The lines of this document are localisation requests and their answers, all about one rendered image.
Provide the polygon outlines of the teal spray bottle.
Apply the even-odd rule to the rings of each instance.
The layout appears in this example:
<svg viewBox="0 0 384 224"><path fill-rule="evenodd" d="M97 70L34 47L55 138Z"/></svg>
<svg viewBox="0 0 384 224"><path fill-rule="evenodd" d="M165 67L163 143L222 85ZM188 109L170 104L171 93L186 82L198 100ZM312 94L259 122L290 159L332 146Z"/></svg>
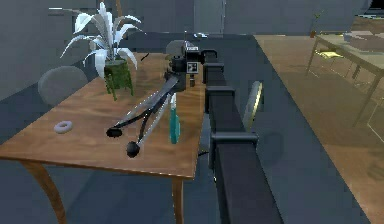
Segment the teal spray bottle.
<svg viewBox="0 0 384 224"><path fill-rule="evenodd" d="M174 93L171 97L170 106L170 141L172 144L176 144L180 136L180 121L177 115L177 94Z"/></svg>

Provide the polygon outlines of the small plant in brown pot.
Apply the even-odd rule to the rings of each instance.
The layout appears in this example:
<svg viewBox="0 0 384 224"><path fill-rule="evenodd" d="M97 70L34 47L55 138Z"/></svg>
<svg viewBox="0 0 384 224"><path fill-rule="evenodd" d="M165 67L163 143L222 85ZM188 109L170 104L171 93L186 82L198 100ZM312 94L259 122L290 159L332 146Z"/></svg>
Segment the small plant in brown pot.
<svg viewBox="0 0 384 224"><path fill-rule="evenodd" d="M315 35L316 35L316 28L317 28L317 23L318 23L318 20L319 18L321 17L321 15L323 14L324 10L321 10L320 12L318 13L314 13L314 18L312 20L312 25L311 25L311 29L310 29L310 38L314 38Z"/></svg>

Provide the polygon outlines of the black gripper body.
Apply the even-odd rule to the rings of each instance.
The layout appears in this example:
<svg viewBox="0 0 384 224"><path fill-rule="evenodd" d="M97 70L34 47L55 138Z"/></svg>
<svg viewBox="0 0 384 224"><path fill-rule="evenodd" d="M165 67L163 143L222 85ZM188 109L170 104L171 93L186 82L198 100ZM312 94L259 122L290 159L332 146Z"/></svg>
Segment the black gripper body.
<svg viewBox="0 0 384 224"><path fill-rule="evenodd" d="M166 46L168 68L164 73L165 87L169 93L182 92L186 89L185 41L173 40Z"/></svg>

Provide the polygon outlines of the grey door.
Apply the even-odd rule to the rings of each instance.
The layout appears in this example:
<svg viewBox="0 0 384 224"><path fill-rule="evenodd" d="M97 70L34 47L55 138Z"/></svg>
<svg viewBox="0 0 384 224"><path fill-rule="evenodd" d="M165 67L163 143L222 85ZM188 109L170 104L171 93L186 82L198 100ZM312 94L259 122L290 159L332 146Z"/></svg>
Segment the grey door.
<svg viewBox="0 0 384 224"><path fill-rule="evenodd" d="M225 0L194 0L194 31L219 35L223 33Z"/></svg>

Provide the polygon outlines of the pale wooden table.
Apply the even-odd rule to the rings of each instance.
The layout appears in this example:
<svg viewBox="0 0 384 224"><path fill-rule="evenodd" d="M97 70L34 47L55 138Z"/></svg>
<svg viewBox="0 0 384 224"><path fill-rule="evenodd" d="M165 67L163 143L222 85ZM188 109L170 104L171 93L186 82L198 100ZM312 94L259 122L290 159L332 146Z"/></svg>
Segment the pale wooden table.
<svg viewBox="0 0 384 224"><path fill-rule="evenodd" d="M353 126L356 126L361 116L363 115L368 103L370 102L373 93L378 87L380 81L384 78L384 52L369 52L362 51L355 47L352 47L344 38L340 35L316 35L314 38L315 42L310 54L310 58L306 67L305 75L309 74L310 67L312 65L313 57L317 46L319 44L324 45L328 48L333 49L336 53L339 53L349 61L357 65L353 77L356 78L361 68L369 71L374 75L367 94L362 101L359 112L356 115Z"/></svg>

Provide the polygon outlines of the white plant in green pot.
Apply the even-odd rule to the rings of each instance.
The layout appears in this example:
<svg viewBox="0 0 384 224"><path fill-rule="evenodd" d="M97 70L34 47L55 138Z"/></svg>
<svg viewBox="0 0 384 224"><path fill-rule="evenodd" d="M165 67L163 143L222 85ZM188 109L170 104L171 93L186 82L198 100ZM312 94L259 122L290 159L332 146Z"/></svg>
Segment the white plant in green pot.
<svg viewBox="0 0 384 224"><path fill-rule="evenodd" d="M132 15L113 18L103 2L99 4L95 14L75 9L69 9L69 12L77 14L73 29L75 37L66 45L61 56L80 40L95 44L96 48L88 53L83 62L86 62L89 56L94 56L95 69L105 81L107 93L111 94L114 100L117 100L116 91L121 88L129 89L130 94L134 95L127 60L130 60L135 68L138 68L138 62L133 52L129 48L121 47L120 42L129 29L141 31L134 24L124 23L124 20L129 19L136 23L141 23L141 20Z"/></svg>

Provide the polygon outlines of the grey flat box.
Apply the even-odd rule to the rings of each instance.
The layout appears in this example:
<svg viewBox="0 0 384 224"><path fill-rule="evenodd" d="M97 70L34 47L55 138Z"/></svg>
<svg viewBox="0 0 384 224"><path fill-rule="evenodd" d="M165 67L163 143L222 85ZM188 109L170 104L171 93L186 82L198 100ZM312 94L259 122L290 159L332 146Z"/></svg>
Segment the grey flat box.
<svg viewBox="0 0 384 224"><path fill-rule="evenodd" d="M370 31L351 31L343 34L344 40L362 51L384 52L384 33Z"/></svg>

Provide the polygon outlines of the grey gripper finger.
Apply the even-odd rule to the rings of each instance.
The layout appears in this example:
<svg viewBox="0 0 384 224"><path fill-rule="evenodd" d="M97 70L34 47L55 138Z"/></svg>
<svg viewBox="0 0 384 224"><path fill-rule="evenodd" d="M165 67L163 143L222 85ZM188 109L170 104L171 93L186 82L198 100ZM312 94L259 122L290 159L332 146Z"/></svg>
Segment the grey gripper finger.
<svg viewBox="0 0 384 224"><path fill-rule="evenodd" d="M136 142L131 141L127 144L126 153L128 157L134 158L139 154L141 147L144 145L145 141L153 132L154 128L158 125L160 119L162 118L165 112L165 109L171 100L171 97L172 95L170 94L167 97L166 103L159 109L159 111L157 113L153 113L148 118L145 130L144 130L144 137L143 138L138 137L138 140Z"/></svg>
<svg viewBox="0 0 384 224"><path fill-rule="evenodd" d="M159 109L166 103L167 97L173 93L173 89L179 80L176 77L169 78L162 88L138 105L131 109L120 121L118 121L114 126L110 127L106 131L108 137L120 137L122 135L121 129L129 124L132 124L140 119L143 120L139 137L144 137L144 130L148 121L148 118L153 114L157 113Z"/></svg>

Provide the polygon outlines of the grey disc with gold rim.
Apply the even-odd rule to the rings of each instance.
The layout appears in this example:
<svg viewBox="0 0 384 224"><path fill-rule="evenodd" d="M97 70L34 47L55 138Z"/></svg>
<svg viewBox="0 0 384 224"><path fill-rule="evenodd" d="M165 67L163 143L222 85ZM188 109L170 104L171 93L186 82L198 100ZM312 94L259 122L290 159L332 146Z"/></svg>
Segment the grey disc with gold rim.
<svg viewBox="0 0 384 224"><path fill-rule="evenodd" d="M260 102L262 101L262 95L263 83L260 81L255 81L252 84L243 116L243 125L247 131L249 131L252 127L256 112L258 111Z"/></svg>

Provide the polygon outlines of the grey round chair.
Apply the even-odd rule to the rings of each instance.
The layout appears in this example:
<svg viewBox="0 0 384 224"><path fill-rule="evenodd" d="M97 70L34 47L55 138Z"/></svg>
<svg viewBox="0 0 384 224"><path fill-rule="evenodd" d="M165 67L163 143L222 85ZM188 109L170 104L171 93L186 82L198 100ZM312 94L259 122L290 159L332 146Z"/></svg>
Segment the grey round chair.
<svg viewBox="0 0 384 224"><path fill-rule="evenodd" d="M85 73L75 66L60 66L46 71L38 81L42 100L56 106L88 83Z"/></svg>

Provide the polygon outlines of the yellow seat chair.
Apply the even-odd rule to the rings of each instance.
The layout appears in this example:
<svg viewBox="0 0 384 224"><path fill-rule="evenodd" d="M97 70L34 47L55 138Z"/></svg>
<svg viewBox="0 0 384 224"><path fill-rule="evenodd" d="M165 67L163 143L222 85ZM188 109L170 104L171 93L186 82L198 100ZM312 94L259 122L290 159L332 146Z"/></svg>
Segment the yellow seat chair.
<svg viewBox="0 0 384 224"><path fill-rule="evenodd" d="M331 59L332 60L331 65L333 65L333 63L336 59L344 58L344 56L336 53L335 51L330 51L330 50L316 50L315 53L318 56L322 57L323 59ZM353 72L352 78L356 79L358 77L360 71L361 71L361 67L359 65L357 65L355 67L354 72Z"/></svg>

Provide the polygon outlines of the brown wooden table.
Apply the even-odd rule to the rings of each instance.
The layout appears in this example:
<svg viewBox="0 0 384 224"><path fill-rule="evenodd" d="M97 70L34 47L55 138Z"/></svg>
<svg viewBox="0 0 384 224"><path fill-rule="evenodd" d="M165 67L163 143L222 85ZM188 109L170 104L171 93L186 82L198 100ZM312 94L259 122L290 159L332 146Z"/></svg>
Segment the brown wooden table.
<svg viewBox="0 0 384 224"><path fill-rule="evenodd" d="M175 221L184 224L183 182L195 176L202 128L202 76L196 75L196 85L177 95L178 143L170 142L168 113L135 158L126 155L126 144L139 133L138 123L126 127L120 138L106 136L109 127L162 87L167 63L164 55L154 54L138 68L132 67L135 94L120 89L117 100L97 77L0 145L0 159L20 162L34 176L49 198L58 224L67 224L67 219L59 191L45 169L47 164L169 178Z"/></svg>

